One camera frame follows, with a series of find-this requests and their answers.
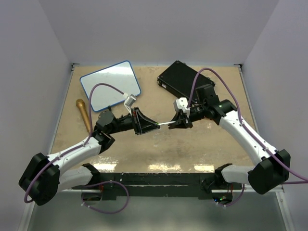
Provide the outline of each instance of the floor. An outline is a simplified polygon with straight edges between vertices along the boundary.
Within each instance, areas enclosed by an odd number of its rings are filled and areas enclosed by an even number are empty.
[[[76,100],[81,98],[88,103],[79,78],[85,74],[102,69],[102,66],[77,66],[74,70],[56,133],[52,153],[59,152],[87,137]],[[134,66],[134,72],[142,89],[134,106],[157,122],[167,122],[175,114],[173,102],[176,99],[156,83],[156,78],[167,66]],[[201,66],[192,67],[200,70]],[[252,126],[253,120],[243,83],[237,67],[212,67],[226,81],[239,101],[242,115]],[[215,91],[220,100],[230,95],[220,81],[210,72],[204,72],[216,82]],[[122,104],[112,107],[116,117],[127,114]],[[92,120],[99,113],[92,113]],[[103,154],[88,159],[101,172],[212,172],[225,164],[252,165],[248,155],[225,130],[213,121],[203,119],[193,124],[191,129],[159,130],[136,136],[133,131],[112,135],[113,146]]]

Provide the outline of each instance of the blue trim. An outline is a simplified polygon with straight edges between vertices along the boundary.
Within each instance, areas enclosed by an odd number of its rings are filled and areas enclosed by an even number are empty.
[[[134,69],[133,69],[133,67],[132,67],[132,65],[131,65],[131,63],[130,63],[130,61],[125,60],[125,61],[122,61],[122,62],[120,62],[120,63],[114,64],[114,65],[112,65],[112,66],[116,66],[116,65],[118,65],[118,64],[122,64],[122,63],[125,63],[125,62],[128,62],[128,63],[129,63],[130,68],[131,68],[131,70],[133,71],[133,74],[134,74],[134,77],[135,77],[135,79],[136,79],[138,88],[139,88],[139,90],[140,90],[140,93],[137,94],[137,95],[135,95],[135,96],[139,96],[139,95],[141,95],[142,91],[141,91],[139,82],[138,82],[138,80],[137,80],[137,77],[136,77],[136,75],[135,75]],[[85,75],[85,76],[88,76],[88,75],[91,75],[91,74],[93,74],[93,73],[102,71],[102,70],[107,69],[107,68],[109,68],[109,67],[105,67],[105,68],[100,69],[100,70],[98,70],[98,71],[94,71],[94,72],[92,72],[92,73],[90,73],[90,74],[87,74],[87,75]],[[81,84],[81,86],[82,86],[82,88],[83,88],[83,90],[84,90],[84,92],[85,92],[85,94],[86,94],[86,96],[87,96],[87,98],[88,98],[88,101],[89,101],[89,96],[88,96],[88,94],[86,93],[86,90],[85,90],[85,88],[83,87],[82,82],[81,82],[81,79],[82,79],[83,77],[85,77],[85,76],[80,77],[79,82],[80,82],[80,84]],[[122,102],[124,102],[124,101],[125,101],[125,100],[122,100],[122,101],[120,101],[120,102],[118,102],[118,103],[114,103],[114,104],[112,104],[112,105],[110,105],[110,106],[111,106],[111,107],[112,107],[112,106],[115,106],[115,105],[117,105],[117,104],[119,104],[119,103],[122,103]],[[93,107],[92,107],[92,104],[91,104],[91,108],[92,108],[92,110],[93,110],[94,112],[100,112],[100,111],[102,111],[102,110],[105,110],[105,109],[108,108],[108,107],[105,107],[105,108],[102,108],[102,109],[100,109],[100,110],[98,110],[98,111],[95,111],[95,110],[93,109]]]

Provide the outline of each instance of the table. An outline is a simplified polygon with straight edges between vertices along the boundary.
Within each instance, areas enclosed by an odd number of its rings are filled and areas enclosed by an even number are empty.
[[[104,66],[75,67],[52,153],[66,149],[87,137],[75,103],[81,98],[88,104],[79,78],[102,68]],[[138,106],[147,117],[158,123],[170,121],[175,114],[173,102],[176,97],[156,83],[156,78],[166,68],[167,66],[133,66],[142,90],[133,106]],[[202,66],[192,68],[198,71]],[[238,68],[212,68],[226,81],[239,101],[243,117],[254,127]],[[216,82],[215,91],[220,100],[229,99],[233,102],[214,74],[208,71],[203,74]],[[127,114],[123,104],[113,106],[112,111],[116,117]],[[98,119],[98,114],[92,112],[93,123]],[[208,119],[194,122],[191,129],[169,130],[167,126],[162,126],[159,130],[140,136],[136,136],[132,130],[112,136],[115,143],[106,152],[83,163],[91,163],[100,172],[213,172],[225,163],[252,165],[248,155],[233,137]]]

